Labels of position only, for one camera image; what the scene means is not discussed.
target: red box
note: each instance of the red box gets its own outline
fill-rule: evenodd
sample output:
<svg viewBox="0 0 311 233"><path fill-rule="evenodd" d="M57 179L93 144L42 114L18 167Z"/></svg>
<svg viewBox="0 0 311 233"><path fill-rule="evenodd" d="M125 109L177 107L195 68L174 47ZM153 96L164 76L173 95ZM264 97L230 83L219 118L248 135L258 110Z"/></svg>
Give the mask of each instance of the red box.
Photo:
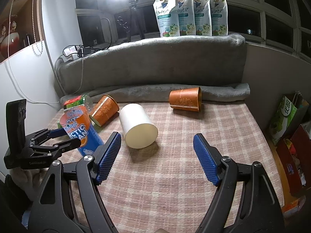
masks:
<svg viewBox="0 0 311 233"><path fill-rule="evenodd" d="M279 141L276 152L279 155L279 158L285 170L285 174L290 187L290 193L291 195L295 195L298 192L311 187L311 141L308 134L305 132L304 128L301 125L299 125L298 129L295 131L290 140L292 141L293 146L296 149L296 153L298 155L302 170L304 172L304 177L306 180L305 186L301 184L300 176L296 168L295 162L283 139Z"/></svg>

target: white cable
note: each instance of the white cable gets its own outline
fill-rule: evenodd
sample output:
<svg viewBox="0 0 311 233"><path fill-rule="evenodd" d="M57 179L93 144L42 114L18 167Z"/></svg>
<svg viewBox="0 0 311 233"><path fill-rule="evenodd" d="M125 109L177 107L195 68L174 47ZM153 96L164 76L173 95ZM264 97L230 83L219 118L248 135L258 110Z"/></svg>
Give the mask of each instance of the white cable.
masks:
<svg viewBox="0 0 311 233"><path fill-rule="evenodd" d="M18 89L19 89L19 93L22 97L25 97L27 101L29 101L30 103L37 103L37 104L52 104L52 103L41 103L41 102L36 102L36 101L33 101L31 100L30 98L28 98L24 92L21 90L21 87L19 86L14 74L13 74L13 71L12 71L12 68L11 68L11 64L10 64L10 53L9 53L9 45L10 45L10 28L11 28L11 13L12 13L12 7L13 7L13 2L14 0L12 0L12 3L11 3L11 9L10 9L10 15L9 15L9 34L8 34L8 43L7 43L7 61L8 61L8 67L10 68L10 75L11 75L11 79L12 79L12 83L13 85L15 85Z"/></svg>
<svg viewBox="0 0 311 233"><path fill-rule="evenodd" d="M81 87L82 87L82 81L83 81L83 56L82 56L82 73L81 73L81 83L80 83L80 87L79 87L79 89L77 90L77 91L75 91L74 92L74 94L75 93L77 93L80 89L81 89Z"/></svg>

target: orange cup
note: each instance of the orange cup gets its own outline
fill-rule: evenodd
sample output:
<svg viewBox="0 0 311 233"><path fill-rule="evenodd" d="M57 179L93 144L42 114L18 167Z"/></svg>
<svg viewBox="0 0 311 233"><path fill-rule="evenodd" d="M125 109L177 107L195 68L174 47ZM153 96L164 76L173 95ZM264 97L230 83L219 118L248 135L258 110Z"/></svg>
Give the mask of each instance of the orange cup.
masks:
<svg viewBox="0 0 311 233"><path fill-rule="evenodd" d="M104 95L90 113L90 118L98 126L103 126L119 110L116 101L111 96Z"/></svg>
<svg viewBox="0 0 311 233"><path fill-rule="evenodd" d="M201 110L201 88L181 89L171 91L169 104L173 109L182 109L199 112Z"/></svg>

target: cable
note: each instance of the cable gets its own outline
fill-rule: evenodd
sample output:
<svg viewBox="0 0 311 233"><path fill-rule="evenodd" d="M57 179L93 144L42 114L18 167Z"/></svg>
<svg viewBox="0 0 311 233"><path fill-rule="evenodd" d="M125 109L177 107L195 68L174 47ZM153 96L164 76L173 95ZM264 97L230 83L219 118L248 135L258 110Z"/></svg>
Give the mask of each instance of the cable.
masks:
<svg viewBox="0 0 311 233"><path fill-rule="evenodd" d="M102 18L101 20L103 20L103 19L107 19L108 24L109 24L109 31L110 31L110 45L109 45L109 46L108 46L108 48L107 48L107 49L109 49L109 47L110 47L110 46L111 46L111 44L112 44L111 26L110 26L110 21L109 21L109 19L108 19L108 18Z"/></svg>
<svg viewBox="0 0 311 233"><path fill-rule="evenodd" d="M31 7L31 14L32 14L32 29L34 31L34 39L35 39L35 43L37 46L38 51L40 52L39 56L41 56L41 54L43 53L43 43L41 41L41 50L39 50L37 41L36 41L36 34L35 34L35 24L34 24L34 0L32 0L32 7Z"/></svg>
<svg viewBox="0 0 311 233"><path fill-rule="evenodd" d="M81 73L81 83L80 83L80 87L78 88L78 90L77 91L75 91L74 92L74 94L75 93L77 93L80 89L81 89L81 87L82 87L82 81L83 81L83 57L82 57L82 73Z"/></svg>
<svg viewBox="0 0 311 233"><path fill-rule="evenodd" d="M22 96L22 97L25 97L27 101L29 101L30 103L35 103L35 104L53 104L53 103L41 103L41 102L36 102L36 101L33 101L31 100L30 98L28 98L24 92L21 90L21 87L19 86L18 84L18 81L16 80L14 74L13 74L13 71L12 71L12 68L11 68L11 64L10 64L10 52L9 52L9 45L10 45L10 28L11 28L11 13L12 13L12 7L13 7L13 2L14 0L12 0L12 3L11 3L11 8L10 8L10 15L9 15L9 34L8 34L8 43L7 43L7 61L8 61L8 67L10 68L10 75L12 76L11 79L12 79L12 83L13 85L15 85L15 87L17 87L19 89L19 94Z"/></svg>
<svg viewBox="0 0 311 233"><path fill-rule="evenodd" d="M57 76L57 73L56 73L56 70L55 70L55 66L54 66L51 62L50 62L50 65L51 65L51 68L52 68L54 77L55 77L55 79L56 79L57 84L59 85L60 90L62 91L62 93L63 93L64 95L66 95L66 91L65 91L65 89L63 88L63 86L62 86L62 84L60 83L60 80L59 80L59 78L58 78L58 76Z"/></svg>
<svg viewBox="0 0 311 233"><path fill-rule="evenodd" d="M93 54L93 53L96 53L96 52L98 52L98 51L107 50L107 49L109 49L109 47L110 47L111 44L112 44L112 33L111 33L110 21L109 21L108 18L102 18L102 19L107 19L107 20L108 20L108 23L109 23L110 44L109 44L109 46L108 46L107 48L99 49L99 48L93 48L93 47L84 47L83 45L70 45L70 46L66 46L66 47L63 49L63 55L64 55L65 57L69 57L69 56L72 55L72 54L79 54L79 51L80 51L81 48L91 50L91 52L88 53L88 54L86 54L86 55L84 55L83 52L81 52L82 55L83 55L83 56L82 56L81 83L80 83L80 87L78 88L78 90L75 91L73 94L77 93L77 92L81 89L81 87L82 87L82 81L83 81L83 65L84 65L84 59L83 59L83 58L84 58L84 57L87 57L88 55L91 55L91 54ZM64 54L64 51L65 51L66 48L71 47L71 46L75 46L76 48L77 48L77 46L79 46L80 48L77 50L76 53L71 53L70 55L67 55L67 56L66 56L66 55Z"/></svg>

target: white wall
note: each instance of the white wall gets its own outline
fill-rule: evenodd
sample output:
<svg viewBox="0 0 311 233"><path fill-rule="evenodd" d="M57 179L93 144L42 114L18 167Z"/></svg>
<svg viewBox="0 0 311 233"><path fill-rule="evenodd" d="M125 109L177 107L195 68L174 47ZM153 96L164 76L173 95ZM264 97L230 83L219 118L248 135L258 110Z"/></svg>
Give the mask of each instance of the white wall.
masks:
<svg viewBox="0 0 311 233"><path fill-rule="evenodd" d="M32 45L36 54L39 54L35 44ZM10 57L12 72L24 94L36 102L58 102L59 98L54 89L54 76L45 50L40 57L34 54L32 46L28 46ZM0 171L6 175L8 170L4 166L3 157L8 148L6 129L7 102L23 99L15 89L8 73L9 63L5 60L0 64ZM33 104L27 102L25 120L26 134L47 127L56 112L60 109L59 103Z"/></svg>
<svg viewBox="0 0 311 233"><path fill-rule="evenodd" d="M68 45L82 45L76 0L42 0L42 21L52 62Z"/></svg>
<svg viewBox="0 0 311 233"><path fill-rule="evenodd" d="M249 84L245 102L262 130L283 94L300 91L311 103L311 64L278 50L248 45L242 82Z"/></svg>

